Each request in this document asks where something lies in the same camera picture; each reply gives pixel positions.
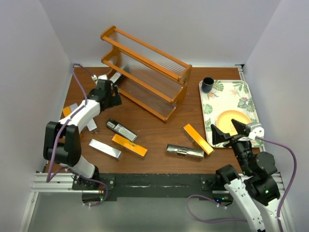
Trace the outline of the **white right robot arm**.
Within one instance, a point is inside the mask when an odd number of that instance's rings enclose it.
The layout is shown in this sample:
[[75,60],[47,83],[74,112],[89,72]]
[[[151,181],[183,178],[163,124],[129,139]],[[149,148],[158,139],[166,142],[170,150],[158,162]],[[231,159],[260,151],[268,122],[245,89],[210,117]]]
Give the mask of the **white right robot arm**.
[[249,124],[231,120],[236,135],[222,132],[211,124],[212,143],[231,147],[248,179],[242,180],[232,165],[216,170],[216,184],[224,187],[244,214],[253,232],[280,232],[280,191],[273,174],[277,172],[274,156],[253,153],[251,140],[262,139],[264,129],[258,122]]

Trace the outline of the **black toothpaste box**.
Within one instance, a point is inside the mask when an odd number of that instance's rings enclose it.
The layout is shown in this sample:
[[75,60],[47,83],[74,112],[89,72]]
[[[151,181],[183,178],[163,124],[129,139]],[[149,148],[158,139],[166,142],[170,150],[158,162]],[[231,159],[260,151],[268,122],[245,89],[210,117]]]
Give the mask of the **black toothpaste box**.
[[134,133],[133,131],[129,130],[128,128],[124,127],[122,124],[120,124],[119,122],[115,121],[112,118],[109,118],[106,123],[105,126],[113,131],[114,133],[125,137],[126,139],[128,139],[131,142],[134,142],[137,138],[137,134]]

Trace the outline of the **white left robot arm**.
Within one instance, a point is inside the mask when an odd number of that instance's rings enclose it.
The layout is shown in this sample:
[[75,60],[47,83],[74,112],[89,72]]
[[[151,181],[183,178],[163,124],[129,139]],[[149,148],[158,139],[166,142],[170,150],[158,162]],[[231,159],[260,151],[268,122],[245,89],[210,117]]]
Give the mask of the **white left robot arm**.
[[68,169],[86,184],[101,184],[98,168],[82,156],[80,132],[91,119],[104,110],[121,104],[118,86],[108,79],[99,79],[96,87],[81,104],[58,122],[50,121],[45,128],[43,157],[49,161],[46,182],[62,169]]

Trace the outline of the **chrome silver toothpaste box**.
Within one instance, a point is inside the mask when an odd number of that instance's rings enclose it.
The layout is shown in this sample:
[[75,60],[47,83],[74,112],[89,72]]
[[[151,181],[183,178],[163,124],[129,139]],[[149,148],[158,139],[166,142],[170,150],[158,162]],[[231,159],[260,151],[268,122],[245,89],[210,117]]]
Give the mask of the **chrome silver toothpaste box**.
[[166,155],[200,161],[204,158],[204,150],[167,144]]

